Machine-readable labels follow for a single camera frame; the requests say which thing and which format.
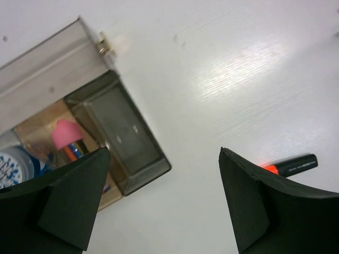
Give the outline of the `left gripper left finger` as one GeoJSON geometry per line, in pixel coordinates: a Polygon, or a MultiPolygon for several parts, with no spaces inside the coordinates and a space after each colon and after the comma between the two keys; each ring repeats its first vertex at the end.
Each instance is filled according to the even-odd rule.
{"type": "Polygon", "coordinates": [[[86,251],[109,168],[110,153],[99,148],[1,189],[1,253],[86,251]]]}

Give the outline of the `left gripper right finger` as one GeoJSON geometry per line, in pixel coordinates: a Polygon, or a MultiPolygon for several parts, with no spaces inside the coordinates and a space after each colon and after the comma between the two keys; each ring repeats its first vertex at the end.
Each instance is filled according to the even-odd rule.
{"type": "Polygon", "coordinates": [[[278,176],[227,148],[219,168],[239,253],[338,253],[338,193],[278,176]]]}

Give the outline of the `orange cap highlighter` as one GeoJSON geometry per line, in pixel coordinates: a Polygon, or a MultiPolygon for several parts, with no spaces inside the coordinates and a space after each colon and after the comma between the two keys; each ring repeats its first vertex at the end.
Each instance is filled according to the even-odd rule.
{"type": "Polygon", "coordinates": [[[282,177],[290,177],[318,166],[318,160],[315,154],[308,153],[275,161],[271,164],[261,165],[262,168],[282,177]]]}

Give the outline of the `blue patterned round jar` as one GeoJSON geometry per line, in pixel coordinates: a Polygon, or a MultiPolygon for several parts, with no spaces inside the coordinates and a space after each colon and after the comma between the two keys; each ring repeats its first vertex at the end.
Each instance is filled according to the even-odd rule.
{"type": "Polygon", "coordinates": [[[1,189],[34,177],[34,165],[29,155],[19,146],[1,150],[1,189]]]}

